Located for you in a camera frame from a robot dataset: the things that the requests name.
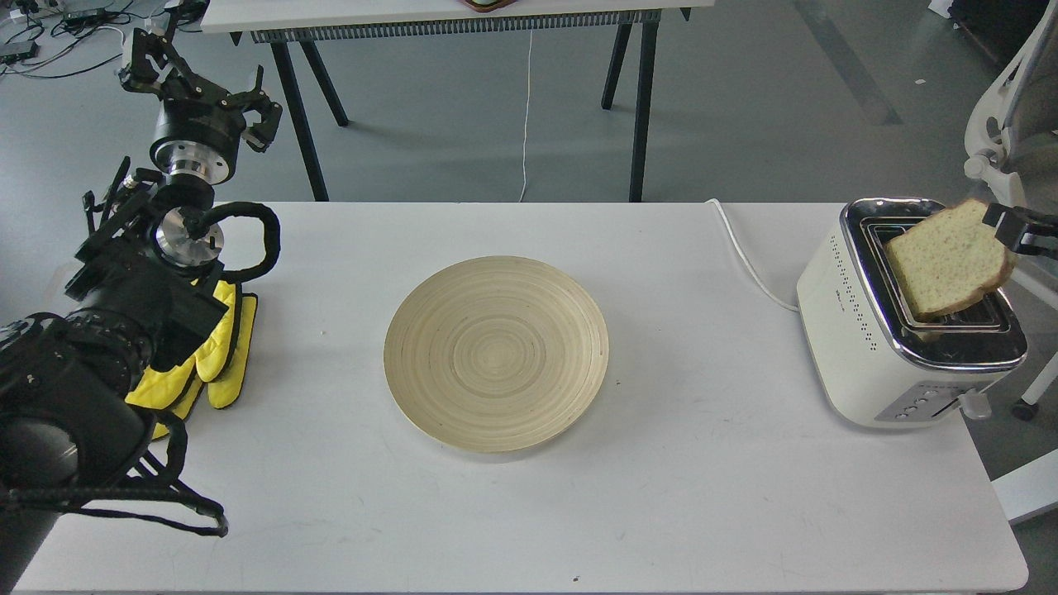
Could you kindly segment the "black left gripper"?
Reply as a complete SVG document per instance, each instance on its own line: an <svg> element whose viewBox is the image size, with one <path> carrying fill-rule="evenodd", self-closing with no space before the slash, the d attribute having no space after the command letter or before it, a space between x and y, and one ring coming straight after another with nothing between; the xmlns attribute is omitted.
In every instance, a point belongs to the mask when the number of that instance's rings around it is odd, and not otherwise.
<svg viewBox="0 0 1058 595"><path fill-rule="evenodd" d="M262 87L262 65L250 76L249 90L220 98L218 84L193 72L166 34L133 30L122 44L118 82L128 92L161 101L149 157L167 174L226 183L236 172L241 139L254 152L264 152L279 131L284 109Z"/></svg>

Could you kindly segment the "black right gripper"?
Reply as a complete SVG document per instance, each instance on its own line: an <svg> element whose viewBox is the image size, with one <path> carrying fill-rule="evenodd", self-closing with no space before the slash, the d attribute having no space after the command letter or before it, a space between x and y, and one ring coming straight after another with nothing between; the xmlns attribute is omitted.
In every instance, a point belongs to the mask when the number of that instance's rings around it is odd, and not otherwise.
<svg viewBox="0 0 1058 595"><path fill-rule="evenodd" d="M991 203L983 223L993 227L995 238L1013 253L1057 259L1057 215Z"/></svg>

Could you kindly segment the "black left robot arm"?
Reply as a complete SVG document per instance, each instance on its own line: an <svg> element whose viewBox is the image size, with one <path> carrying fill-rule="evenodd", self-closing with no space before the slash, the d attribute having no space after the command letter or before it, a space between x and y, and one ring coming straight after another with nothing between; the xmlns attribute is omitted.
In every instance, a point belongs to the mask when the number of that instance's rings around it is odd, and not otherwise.
<svg viewBox="0 0 1058 595"><path fill-rule="evenodd" d="M125 517L96 501L174 503L209 517L193 526L148 522L207 537L229 531L222 504L181 481L188 433L171 407L132 404L148 372L190 363L241 305L217 290L275 267L281 226L271 208L216 206L241 140L257 152L276 136L281 106L253 87L233 93L197 74L174 48L175 25L135 29L118 79L156 95L161 112L150 169L122 162L102 204L87 193L83 268L65 285L69 315L39 312L2 329L2 591L18 583L63 515Z"/></svg>

